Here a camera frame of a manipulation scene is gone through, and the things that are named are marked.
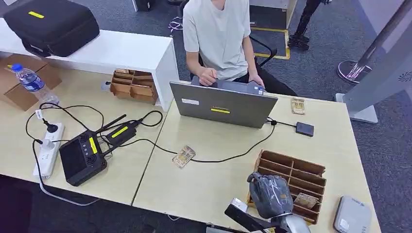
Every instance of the laptop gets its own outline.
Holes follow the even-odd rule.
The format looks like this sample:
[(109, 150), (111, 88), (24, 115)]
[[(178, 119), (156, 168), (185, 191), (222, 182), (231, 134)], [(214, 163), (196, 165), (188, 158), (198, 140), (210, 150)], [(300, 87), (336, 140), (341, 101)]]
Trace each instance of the laptop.
[(180, 115), (214, 120), (252, 128), (262, 128), (277, 98), (263, 95), (255, 82), (237, 83), (216, 80), (210, 86), (170, 82)]

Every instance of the blue bottle cap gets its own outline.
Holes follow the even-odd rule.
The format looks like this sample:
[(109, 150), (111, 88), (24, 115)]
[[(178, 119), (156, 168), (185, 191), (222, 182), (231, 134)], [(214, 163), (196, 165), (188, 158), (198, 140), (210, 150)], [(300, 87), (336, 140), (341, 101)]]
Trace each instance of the blue bottle cap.
[(23, 66), (19, 63), (13, 64), (12, 65), (12, 71), (13, 72), (19, 72), (23, 69)]

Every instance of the external hard drive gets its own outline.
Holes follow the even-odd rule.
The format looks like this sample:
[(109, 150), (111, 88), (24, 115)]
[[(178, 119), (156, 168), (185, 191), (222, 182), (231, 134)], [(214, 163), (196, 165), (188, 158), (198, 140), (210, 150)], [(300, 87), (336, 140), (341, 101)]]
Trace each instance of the external hard drive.
[(341, 233), (368, 233), (371, 209), (350, 196), (342, 196), (333, 227)]

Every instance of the plastic water bottle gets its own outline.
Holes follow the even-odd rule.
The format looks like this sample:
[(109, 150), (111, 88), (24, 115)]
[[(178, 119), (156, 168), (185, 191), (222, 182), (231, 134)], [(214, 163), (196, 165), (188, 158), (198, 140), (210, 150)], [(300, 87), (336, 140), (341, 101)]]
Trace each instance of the plastic water bottle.
[(30, 69), (23, 68), (21, 64), (14, 64), (11, 67), (16, 73), (16, 77), (28, 91), (33, 93), (42, 103), (51, 102), (59, 104), (59, 98), (44, 84), (40, 77)]

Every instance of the yellow sticker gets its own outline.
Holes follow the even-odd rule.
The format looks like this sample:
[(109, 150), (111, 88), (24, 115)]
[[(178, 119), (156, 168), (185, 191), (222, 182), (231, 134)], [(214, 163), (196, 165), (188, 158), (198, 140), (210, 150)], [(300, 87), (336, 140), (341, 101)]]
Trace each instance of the yellow sticker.
[(94, 144), (93, 138), (92, 137), (89, 138), (89, 141), (90, 141), (91, 149), (93, 150), (93, 154), (96, 154), (97, 153), (97, 148), (96, 148), (96, 145)]
[(211, 108), (210, 110), (213, 111), (213, 112), (219, 112), (219, 113), (227, 113), (227, 114), (230, 113), (230, 111), (226, 111), (226, 110), (222, 110), (222, 109), (216, 109), (216, 108)]
[(37, 17), (37, 18), (44, 18), (44, 16), (42, 16), (41, 14), (36, 13), (36, 12), (34, 12), (34, 11), (30, 11), (30, 12), (29, 12), (29, 15), (35, 16), (35, 17)]
[(121, 134), (122, 132), (124, 132), (124, 131), (127, 130), (127, 129), (128, 129), (127, 126), (123, 127), (121, 130), (119, 130), (119, 131), (117, 131), (115, 134), (113, 134), (113, 135), (112, 135), (112, 138), (115, 138), (115, 137), (119, 136), (119, 134)]

